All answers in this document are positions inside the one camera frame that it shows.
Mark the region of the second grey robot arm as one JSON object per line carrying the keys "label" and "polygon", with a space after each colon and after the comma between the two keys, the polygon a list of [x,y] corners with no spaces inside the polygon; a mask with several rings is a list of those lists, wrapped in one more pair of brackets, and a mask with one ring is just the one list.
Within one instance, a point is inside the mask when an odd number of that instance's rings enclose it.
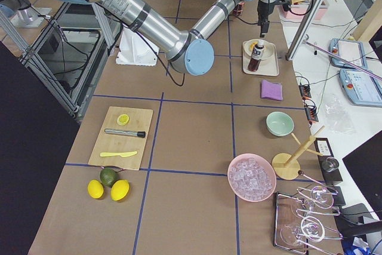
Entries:
{"label": "second grey robot arm", "polygon": [[[96,3],[133,32],[140,32],[165,52],[167,60],[180,73],[199,76],[214,63],[214,49],[208,37],[240,3],[253,0],[216,0],[189,31],[180,31],[144,0],[75,0]],[[276,0],[258,0],[259,21],[267,22]]]}

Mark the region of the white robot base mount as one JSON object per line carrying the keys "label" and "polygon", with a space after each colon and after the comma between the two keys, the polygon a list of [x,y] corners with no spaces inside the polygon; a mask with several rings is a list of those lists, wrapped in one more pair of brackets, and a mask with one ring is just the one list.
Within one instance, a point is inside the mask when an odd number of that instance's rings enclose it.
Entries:
{"label": "white robot base mount", "polygon": [[144,36],[123,28],[116,64],[155,66],[159,47]]}

